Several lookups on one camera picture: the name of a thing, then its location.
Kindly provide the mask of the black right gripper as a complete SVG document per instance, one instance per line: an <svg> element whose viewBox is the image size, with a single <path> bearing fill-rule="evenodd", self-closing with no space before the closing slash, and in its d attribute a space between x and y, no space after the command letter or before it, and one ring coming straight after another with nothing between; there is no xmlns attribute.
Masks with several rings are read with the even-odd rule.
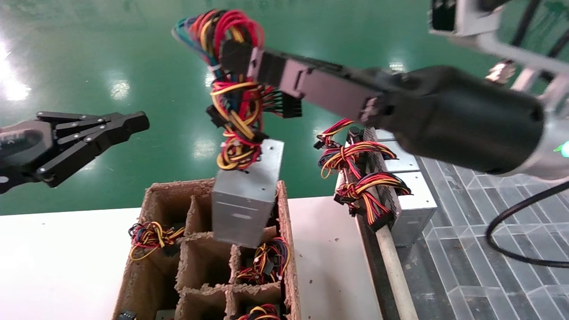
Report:
<svg viewBox="0 0 569 320"><path fill-rule="evenodd" d="M372 124L415 156L502 175L533 154L546 126L535 97L455 67L372 75L383 93Z"/></svg>

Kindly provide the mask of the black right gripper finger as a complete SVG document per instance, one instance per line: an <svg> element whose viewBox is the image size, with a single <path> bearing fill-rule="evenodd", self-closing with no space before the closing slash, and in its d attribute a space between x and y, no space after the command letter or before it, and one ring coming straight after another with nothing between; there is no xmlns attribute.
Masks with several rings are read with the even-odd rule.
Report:
<svg viewBox="0 0 569 320"><path fill-rule="evenodd" d="M290 57L223 57L221 65L360 124L379 115L379 90L349 69L329 69Z"/></svg>
<svg viewBox="0 0 569 320"><path fill-rule="evenodd" d="M342 66L292 56L272 49L254 47L233 40L220 49L220 64L233 73L246 75L259 84L270 85L294 97L374 97L382 89L357 78Z"/></svg>

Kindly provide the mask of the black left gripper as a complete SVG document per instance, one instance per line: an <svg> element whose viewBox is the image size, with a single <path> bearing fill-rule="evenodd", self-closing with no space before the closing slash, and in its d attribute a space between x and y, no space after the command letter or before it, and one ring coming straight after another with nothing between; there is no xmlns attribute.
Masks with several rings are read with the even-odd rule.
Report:
<svg viewBox="0 0 569 320"><path fill-rule="evenodd" d="M1 194L40 181L57 187L108 148L150 127L144 112L97 116L41 111L36 119L1 128ZM52 148L55 156L47 161Z"/></svg>

